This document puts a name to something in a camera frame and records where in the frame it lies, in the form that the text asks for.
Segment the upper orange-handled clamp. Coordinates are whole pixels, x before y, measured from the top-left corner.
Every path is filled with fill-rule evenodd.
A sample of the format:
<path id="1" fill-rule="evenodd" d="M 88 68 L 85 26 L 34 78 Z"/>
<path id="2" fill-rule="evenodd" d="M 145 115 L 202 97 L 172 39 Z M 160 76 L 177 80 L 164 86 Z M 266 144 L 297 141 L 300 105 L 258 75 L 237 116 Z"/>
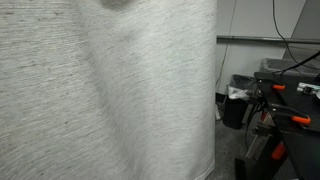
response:
<path id="1" fill-rule="evenodd" d="M 258 84 L 273 90 L 284 90 L 286 86 L 283 83 L 280 83 L 278 81 L 272 80 L 272 79 L 258 79 Z"/>

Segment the orange-handled clamp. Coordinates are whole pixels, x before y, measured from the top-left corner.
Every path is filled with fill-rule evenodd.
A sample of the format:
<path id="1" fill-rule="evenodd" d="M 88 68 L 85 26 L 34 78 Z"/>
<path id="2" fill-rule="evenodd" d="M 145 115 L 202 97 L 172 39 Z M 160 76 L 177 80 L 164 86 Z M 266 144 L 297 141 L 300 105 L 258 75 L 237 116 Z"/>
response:
<path id="1" fill-rule="evenodd" d="M 311 118 L 291 107 L 283 106 L 279 104 L 270 104 L 265 107 L 265 110 L 273 115 L 282 115 L 289 117 L 292 121 L 303 125 L 309 125 Z"/>
<path id="2" fill-rule="evenodd" d="M 258 79 L 258 84 L 273 90 L 284 90 L 286 86 L 283 83 L 280 83 L 278 81 L 272 80 L 272 79 Z"/>

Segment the black work table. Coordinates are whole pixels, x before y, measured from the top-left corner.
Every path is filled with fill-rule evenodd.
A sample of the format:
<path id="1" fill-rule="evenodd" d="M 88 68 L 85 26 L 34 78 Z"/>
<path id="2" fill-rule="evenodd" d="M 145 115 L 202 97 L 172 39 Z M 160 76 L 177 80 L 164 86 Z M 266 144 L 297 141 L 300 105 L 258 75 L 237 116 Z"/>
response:
<path id="1" fill-rule="evenodd" d="M 314 95 L 297 91 L 298 84 L 317 85 L 315 77 L 276 75 L 256 72 L 258 79 L 283 83 L 284 90 L 273 90 L 258 84 L 262 93 L 262 109 L 271 124 L 260 125 L 258 133 L 268 140 L 253 169 L 245 180 L 272 180 L 285 160 L 290 160 L 299 180 L 320 180 L 320 104 Z M 299 124 L 287 116 L 273 115 L 265 110 L 270 104 L 291 107 L 311 118 L 309 125 Z"/>

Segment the grey plastic bin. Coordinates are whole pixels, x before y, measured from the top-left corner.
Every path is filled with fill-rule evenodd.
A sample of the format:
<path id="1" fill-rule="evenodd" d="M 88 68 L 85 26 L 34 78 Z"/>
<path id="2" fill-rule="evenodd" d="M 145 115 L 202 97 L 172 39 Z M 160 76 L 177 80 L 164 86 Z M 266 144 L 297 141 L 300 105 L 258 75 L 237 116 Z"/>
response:
<path id="1" fill-rule="evenodd" d="M 280 71 L 295 65 L 293 60 L 289 59 L 263 59 L 260 65 L 261 72 L 275 72 Z M 297 67 L 285 72 L 286 75 L 304 75 L 316 76 L 320 73 L 319 70 L 312 63 L 307 63 L 305 66 Z"/>

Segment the grey woven curtain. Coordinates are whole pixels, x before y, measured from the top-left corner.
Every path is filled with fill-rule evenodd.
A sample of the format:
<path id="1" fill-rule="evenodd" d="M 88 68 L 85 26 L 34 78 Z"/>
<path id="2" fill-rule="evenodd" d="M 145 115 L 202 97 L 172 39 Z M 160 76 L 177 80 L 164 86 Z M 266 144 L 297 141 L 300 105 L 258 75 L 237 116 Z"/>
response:
<path id="1" fill-rule="evenodd" d="M 0 0 L 0 180 L 206 180 L 217 0 Z"/>

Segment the white power strip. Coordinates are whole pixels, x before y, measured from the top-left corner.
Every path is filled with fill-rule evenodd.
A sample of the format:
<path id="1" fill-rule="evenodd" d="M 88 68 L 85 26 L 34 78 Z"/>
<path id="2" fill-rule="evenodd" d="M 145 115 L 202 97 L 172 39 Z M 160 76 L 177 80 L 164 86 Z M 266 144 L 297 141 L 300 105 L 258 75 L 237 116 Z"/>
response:
<path id="1" fill-rule="evenodd" d="M 219 108 L 218 108 L 217 105 L 215 105 L 215 117 L 216 117 L 216 120 L 220 120 L 221 119 Z"/>

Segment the white item on table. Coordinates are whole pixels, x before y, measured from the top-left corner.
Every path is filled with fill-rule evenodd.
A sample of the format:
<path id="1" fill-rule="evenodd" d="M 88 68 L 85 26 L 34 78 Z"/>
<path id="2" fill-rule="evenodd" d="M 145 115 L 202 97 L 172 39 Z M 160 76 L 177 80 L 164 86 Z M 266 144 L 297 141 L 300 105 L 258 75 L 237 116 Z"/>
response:
<path id="1" fill-rule="evenodd" d="M 297 91 L 305 95 L 315 95 L 320 91 L 320 86 L 300 82 Z"/>

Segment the metal wall rail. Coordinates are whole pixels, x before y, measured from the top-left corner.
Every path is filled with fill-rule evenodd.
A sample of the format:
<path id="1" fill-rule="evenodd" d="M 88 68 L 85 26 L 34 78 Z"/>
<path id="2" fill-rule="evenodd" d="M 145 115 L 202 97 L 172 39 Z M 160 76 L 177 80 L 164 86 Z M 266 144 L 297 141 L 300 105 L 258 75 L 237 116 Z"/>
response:
<path id="1" fill-rule="evenodd" d="M 287 38 L 283 40 L 282 38 L 276 37 L 254 37 L 254 36 L 226 36 L 218 35 L 217 40 L 232 40 L 232 41 L 252 41 L 252 42 L 274 42 L 274 43 L 294 43 L 294 44 L 311 44 L 311 45 L 320 45 L 319 39 L 294 39 Z"/>

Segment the lower orange-handled clamp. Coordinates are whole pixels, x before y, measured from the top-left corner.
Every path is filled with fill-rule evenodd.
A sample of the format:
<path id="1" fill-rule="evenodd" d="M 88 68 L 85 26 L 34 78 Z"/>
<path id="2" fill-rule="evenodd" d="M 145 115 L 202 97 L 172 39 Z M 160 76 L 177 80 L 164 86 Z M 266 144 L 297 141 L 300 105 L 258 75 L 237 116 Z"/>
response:
<path id="1" fill-rule="evenodd" d="M 265 110 L 273 115 L 282 115 L 289 117 L 292 121 L 303 125 L 309 125 L 311 118 L 291 107 L 283 106 L 279 104 L 270 104 L 265 107 Z"/>

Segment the black trash bin with liner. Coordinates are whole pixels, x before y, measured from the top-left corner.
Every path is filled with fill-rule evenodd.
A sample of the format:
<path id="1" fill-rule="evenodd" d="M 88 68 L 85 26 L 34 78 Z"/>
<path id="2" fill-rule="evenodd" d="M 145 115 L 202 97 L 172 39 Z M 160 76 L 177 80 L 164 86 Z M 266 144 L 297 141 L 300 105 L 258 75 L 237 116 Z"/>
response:
<path id="1" fill-rule="evenodd" d="M 234 74 L 226 89 L 223 124 L 232 129 L 240 129 L 253 93 L 255 79 Z"/>

